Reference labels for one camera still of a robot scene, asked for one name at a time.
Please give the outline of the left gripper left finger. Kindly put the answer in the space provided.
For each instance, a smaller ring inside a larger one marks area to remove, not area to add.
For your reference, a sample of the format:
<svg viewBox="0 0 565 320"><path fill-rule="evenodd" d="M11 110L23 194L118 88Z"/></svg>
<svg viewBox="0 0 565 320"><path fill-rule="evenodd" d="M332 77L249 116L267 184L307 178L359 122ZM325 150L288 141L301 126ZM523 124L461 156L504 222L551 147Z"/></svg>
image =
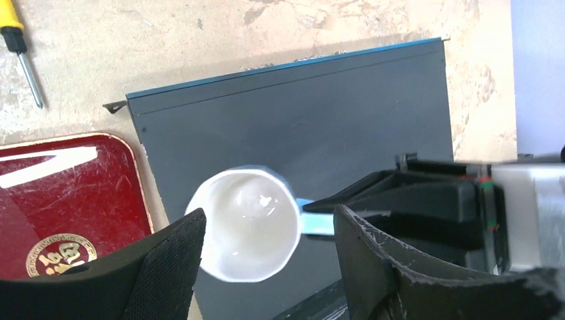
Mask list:
<svg viewBox="0 0 565 320"><path fill-rule="evenodd" d="M1 281L2 319L187 319L207 219L157 233L61 275Z"/></svg>

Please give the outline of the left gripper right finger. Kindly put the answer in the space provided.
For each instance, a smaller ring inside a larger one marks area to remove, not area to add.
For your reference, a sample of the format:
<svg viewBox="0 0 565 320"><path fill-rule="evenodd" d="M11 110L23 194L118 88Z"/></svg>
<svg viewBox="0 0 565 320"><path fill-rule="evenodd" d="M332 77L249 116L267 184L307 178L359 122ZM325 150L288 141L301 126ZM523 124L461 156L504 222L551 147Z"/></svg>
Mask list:
<svg viewBox="0 0 565 320"><path fill-rule="evenodd" d="M564 270L491 275L424 253L344 205L335 244L352 319L563 319Z"/></svg>

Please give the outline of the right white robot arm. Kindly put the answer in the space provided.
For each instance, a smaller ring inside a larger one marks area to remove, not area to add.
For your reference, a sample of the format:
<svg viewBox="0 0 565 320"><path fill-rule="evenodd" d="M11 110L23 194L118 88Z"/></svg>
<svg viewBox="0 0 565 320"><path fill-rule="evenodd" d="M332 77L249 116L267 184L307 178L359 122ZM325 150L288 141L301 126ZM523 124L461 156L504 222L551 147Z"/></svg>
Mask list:
<svg viewBox="0 0 565 320"><path fill-rule="evenodd" d="M564 267L564 164L501 164L511 271Z"/></svg>

